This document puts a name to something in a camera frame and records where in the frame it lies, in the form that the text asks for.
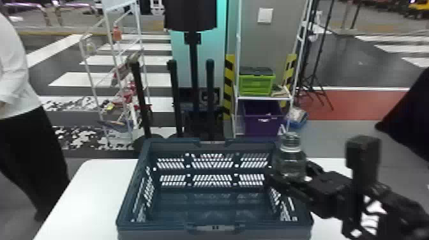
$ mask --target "white shirt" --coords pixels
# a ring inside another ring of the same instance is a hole
[[[18,33],[0,14],[0,119],[29,112],[41,102],[28,82],[27,56]]]

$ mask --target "white table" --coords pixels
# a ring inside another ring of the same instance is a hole
[[[312,158],[346,176],[341,158]],[[117,240],[115,220],[137,160],[90,160],[82,164],[34,240]],[[315,223],[312,239],[345,239],[340,221]]]

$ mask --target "green box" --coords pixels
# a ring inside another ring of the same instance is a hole
[[[269,96],[276,75],[240,75],[239,78],[241,96]]]

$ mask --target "yellow and black striped post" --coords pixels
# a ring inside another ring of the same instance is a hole
[[[296,62],[297,55],[296,54],[289,54],[286,58],[286,64],[285,64],[285,72],[283,74],[283,86],[286,86],[289,92],[292,94],[292,85],[294,83],[294,71],[295,71],[295,62]],[[287,101],[281,101],[280,107],[284,108],[286,107]]]
[[[227,54],[225,58],[225,84],[223,87],[223,120],[230,120],[234,109],[234,61],[235,56]]]

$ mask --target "purple bin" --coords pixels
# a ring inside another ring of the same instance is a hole
[[[283,122],[278,101],[245,101],[243,108],[246,136],[277,136]]]

